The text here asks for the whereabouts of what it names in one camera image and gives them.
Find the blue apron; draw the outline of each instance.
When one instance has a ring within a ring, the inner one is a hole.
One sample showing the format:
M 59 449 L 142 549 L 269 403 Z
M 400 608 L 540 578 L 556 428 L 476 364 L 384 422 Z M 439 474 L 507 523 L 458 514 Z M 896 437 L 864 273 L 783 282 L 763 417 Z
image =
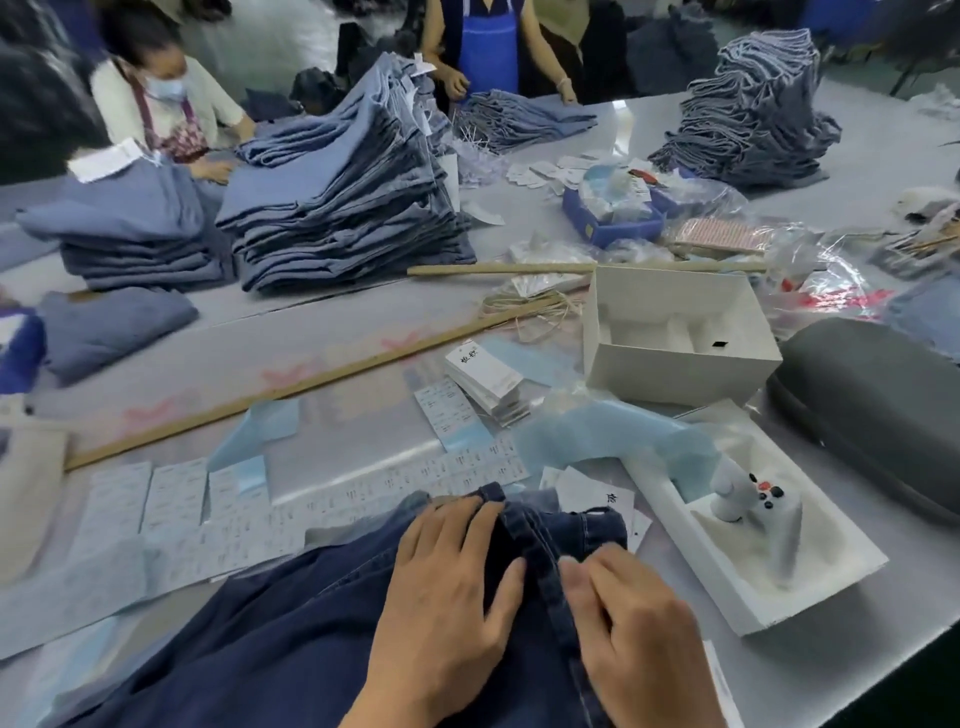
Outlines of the blue apron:
M 467 95 L 494 88 L 519 92 L 516 14 L 512 0 L 507 0 L 507 11 L 502 15 L 488 17 L 471 16 L 470 0 L 464 0 L 464 33 L 458 65 L 470 82 Z

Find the white box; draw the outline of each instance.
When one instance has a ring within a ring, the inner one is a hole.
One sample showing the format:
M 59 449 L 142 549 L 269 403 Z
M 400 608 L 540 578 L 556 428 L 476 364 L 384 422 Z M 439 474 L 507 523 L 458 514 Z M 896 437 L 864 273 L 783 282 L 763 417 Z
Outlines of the white box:
M 598 266 L 584 311 L 587 385 L 622 400 L 743 404 L 781 362 L 745 276 Z
M 738 635 L 766 629 L 841 592 L 888 559 L 853 521 L 733 402 L 683 415 L 748 473 L 800 493 L 804 504 L 793 582 L 778 587 L 767 570 L 767 539 L 746 521 L 710 511 L 713 494 L 684 503 L 656 456 L 621 458 L 670 538 Z

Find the dark blue jeans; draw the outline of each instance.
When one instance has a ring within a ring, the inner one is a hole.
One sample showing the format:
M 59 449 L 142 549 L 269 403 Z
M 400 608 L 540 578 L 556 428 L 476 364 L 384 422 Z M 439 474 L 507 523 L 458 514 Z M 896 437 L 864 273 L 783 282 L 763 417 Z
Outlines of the dark blue jeans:
M 480 491 L 502 500 L 496 484 Z M 70 725 L 336 728 L 364 684 L 396 545 L 423 495 L 379 530 L 230 580 L 183 630 L 102 705 Z M 610 725 L 580 660 L 557 559 L 626 543 L 612 511 L 547 514 L 510 502 L 486 566 L 489 606 L 503 571 L 527 560 L 523 604 L 503 661 L 479 697 L 448 725 L 600 728 Z

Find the table surface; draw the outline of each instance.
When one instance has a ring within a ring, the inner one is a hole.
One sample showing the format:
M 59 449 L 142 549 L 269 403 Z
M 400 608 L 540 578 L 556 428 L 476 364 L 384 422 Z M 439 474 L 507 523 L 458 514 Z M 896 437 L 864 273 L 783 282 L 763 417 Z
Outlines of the table surface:
M 597 149 L 646 157 L 660 146 L 663 133 L 678 125 L 682 98 L 599 106 L 599 124 L 589 133 L 511 158 L 556 161 L 564 154 Z M 891 207 L 903 189 L 952 184 L 960 149 L 939 146 L 960 137 L 960 130 L 949 123 L 916 115 L 895 99 L 830 81 L 824 81 L 817 106 L 844 127 L 843 140 L 823 160 L 829 179 L 767 195 L 755 201 L 757 211 L 824 229 L 882 228 L 898 223 Z M 543 189 L 498 182 L 465 190 L 462 196 L 503 215 L 507 223 L 471 232 L 481 259 L 502 255 L 534 231 L 576 239 L 559 200 Z M 462 324 L 501 282 L 487 277 L 410 279 L 325 301 L 262 300 L 235 286 L 196 294 L 191 298 L 203 318 L 194 327 L 68 390 L 40 392 L 37 413 L 71 420 L 85 446 L 101 444 Z M 25 303 L 51 288 L 76 287 L 57 256 L 0 275 L 0 284 Z M 578 336 L 579 324 L 567 322 L 553 338 L 576 351 Z M 273 500 L 440 452 L 412 396 L 440 378 L 440 361 L 440 352 L 425 352 L 304 395 L 300 433 L 266 448 Z M 748 409 L 889 556 L 889 565 L 787 622 L 741 639 L 642 497 L 638 507 L 654 517 L 655 524 L 639 556 L 693 607 L 705 639 L 716 645 L 747 728 L 808 728 L 835 715 L 960 619 L 960 535 L 904 509 L 807 442 L 772 411 L 762 394 Z M 165 465 L 206 456 L 236 422 L 208 425 L 70 474 L 37 567 L 64 558 L 92 470 L 145 459 Z M 633 487 L 617 461 L 587 463 L 584 470 Z M 0 704 L 16 704 L 35 655 L 11 660 L 0 671 Z

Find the fingernail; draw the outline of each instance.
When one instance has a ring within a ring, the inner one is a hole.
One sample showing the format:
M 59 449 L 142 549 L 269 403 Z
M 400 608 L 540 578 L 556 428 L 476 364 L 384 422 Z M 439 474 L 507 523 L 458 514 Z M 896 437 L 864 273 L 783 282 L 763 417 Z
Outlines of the fingernail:
M 572 556 L 561 556 L 558 562 L 560 578 L 567 587 L 579 587 L 586 583 L 583 566 Z

